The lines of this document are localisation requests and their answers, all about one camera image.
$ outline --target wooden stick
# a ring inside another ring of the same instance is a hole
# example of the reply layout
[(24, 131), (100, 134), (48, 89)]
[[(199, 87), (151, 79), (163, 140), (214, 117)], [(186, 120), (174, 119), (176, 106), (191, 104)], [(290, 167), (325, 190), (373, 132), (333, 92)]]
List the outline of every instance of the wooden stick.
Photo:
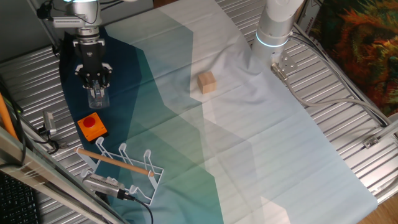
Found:
[(110, 164), (113, 164), (113, 165), (116, 165), (116, 166), (119, 166), (119, 167), (122, 167), (122, 168), (129, 169), (129, 170), (134, 171), (134, 172), (138, 172), (140, 174), (144, 174), (144, 175), (148, 175), (149, 174), (151, 177), (154, 176), (154, 173), (153, 172), (149, 172), (149, 170), (145, 170), (145, 169), (143, 169), (141, 167), (133, 166), (133, 165), (127, 164), (125, 162), (117, 161), (116, 159), (111, 159), (109, 157), (102, 156), (102, 155), (99, 155), (99, 154), (94, 153), (94, 152), (90, 152), (90, 151), (87, 151), (87, 150), (84, 150), (84, 149), (75, 149), (75, 152), (78, 152), (78, 153), (86, 155), (86, 156), (90, 156), (91, 158), (94, 158), (94, 159), (99, 159), (101, 161), (104, 161), (104, 162), (107, 162), (107, 163), (110, 163)]

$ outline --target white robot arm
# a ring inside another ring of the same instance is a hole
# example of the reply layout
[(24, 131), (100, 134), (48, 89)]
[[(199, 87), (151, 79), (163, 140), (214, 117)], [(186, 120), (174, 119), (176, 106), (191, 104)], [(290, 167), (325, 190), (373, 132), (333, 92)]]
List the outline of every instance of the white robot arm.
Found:
[(292, 31), (295, 13), (303, 0), (267, 0), (261, 14), (252, 51), (268, 68), (278, 64)]

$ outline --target cable connector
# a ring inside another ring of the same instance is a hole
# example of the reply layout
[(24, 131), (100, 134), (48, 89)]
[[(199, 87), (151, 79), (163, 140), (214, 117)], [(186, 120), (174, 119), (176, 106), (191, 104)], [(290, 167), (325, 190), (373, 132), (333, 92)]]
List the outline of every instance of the cable connector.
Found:
[(282, 71), (282, 69), (280, 69), (280, 67), (279, 67), (278, 64), (273, 63), (273, 64), (271, 65), (271, 71), (272, 71), (275, 75), (277, 75), (277, 76), (279, 77), (279, 79), (280, 79), (283, 83), (285, 83), (285, 82), (288, 80), (287, 75)]

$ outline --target orange block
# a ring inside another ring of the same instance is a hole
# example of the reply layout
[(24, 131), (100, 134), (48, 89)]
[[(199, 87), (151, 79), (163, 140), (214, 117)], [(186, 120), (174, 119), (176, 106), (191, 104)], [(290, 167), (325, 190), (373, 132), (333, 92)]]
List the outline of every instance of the orange block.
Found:
[(108, 132), (97, 113), (88, 115), (77, 124), (89, 142)]

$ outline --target metal bracket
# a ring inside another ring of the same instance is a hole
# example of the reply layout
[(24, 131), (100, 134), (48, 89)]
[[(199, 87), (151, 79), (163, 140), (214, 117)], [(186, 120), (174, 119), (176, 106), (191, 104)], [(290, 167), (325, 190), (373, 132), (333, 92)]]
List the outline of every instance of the metal bracket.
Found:
[(282, 57), (282, 60), (278, 65), (286, 75), (297, 70), (297, 64), (285, 51), (283, 51), (280, 56)]
[(379, 140), (376, 137), (371, 137), (368, 140), (366, 140), (363, 143), (363, 145), (366, 147), (366, 149), (369, 149), (370, 147), (374, 146), (377, 143), (379, 143)]

